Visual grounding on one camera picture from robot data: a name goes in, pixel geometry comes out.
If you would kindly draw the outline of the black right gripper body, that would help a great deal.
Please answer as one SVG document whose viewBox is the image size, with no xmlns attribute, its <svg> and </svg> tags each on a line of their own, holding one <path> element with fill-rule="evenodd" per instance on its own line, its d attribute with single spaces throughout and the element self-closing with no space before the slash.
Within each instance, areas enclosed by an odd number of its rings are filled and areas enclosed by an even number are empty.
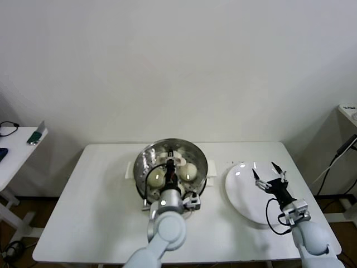
<svg viewBox="0 0 357 268">
<path fill-rule="evenodd" d="M 265 190 L 268 194 L 273 194 L 280 208 L 285 208 L 296 199 L 292 197 L 292 195 L 288 192 L 287 181 L 281 181 L 281 179 L 274 179 L 268 182 L 269 187 Z"/>
</svg>

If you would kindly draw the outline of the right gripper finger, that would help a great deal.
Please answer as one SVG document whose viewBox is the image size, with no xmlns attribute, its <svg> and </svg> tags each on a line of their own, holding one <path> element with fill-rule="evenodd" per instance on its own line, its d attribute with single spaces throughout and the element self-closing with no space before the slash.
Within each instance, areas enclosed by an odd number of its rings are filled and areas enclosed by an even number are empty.
<svg viewBox="0 0 357 268">
<path fill-rule="evenodd" d="M 260 180 L 260 177 L 258 176 L 258 174 L 256 173 L 255 169 L 252 169 L 253 172 L 253 176 L 254 176 L 254 180 L 255 180 L 255 185 L 262 190 L 267 190 L 269 188 L 269 184 L 266 183 L 263 180 Z"/>
<path fill-rule="evenodd" d="M 273 165 L 275 171 L 277 172 L 277 174 L 279 175 L 279 177 L 277 177 L 275 180 L 279 180 L 282 183 L 287 183 L 287 179 L 286 179 L 286 171 L 282 170 L 282 168 L 275 164 L 274 162 L 271 162 L 271 164 Z"/>
</svg>

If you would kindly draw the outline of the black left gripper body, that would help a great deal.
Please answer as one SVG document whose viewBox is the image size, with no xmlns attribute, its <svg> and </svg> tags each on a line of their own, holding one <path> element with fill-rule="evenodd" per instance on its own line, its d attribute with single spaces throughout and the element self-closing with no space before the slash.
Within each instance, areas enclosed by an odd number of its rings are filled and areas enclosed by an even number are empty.
<svg viewBox="0 0 357 268">
<path fill-rule="evenodd" d="M 179 190 L 178 179 L 174 165 L 166 165 L 164 190 Z"/>
</svg>

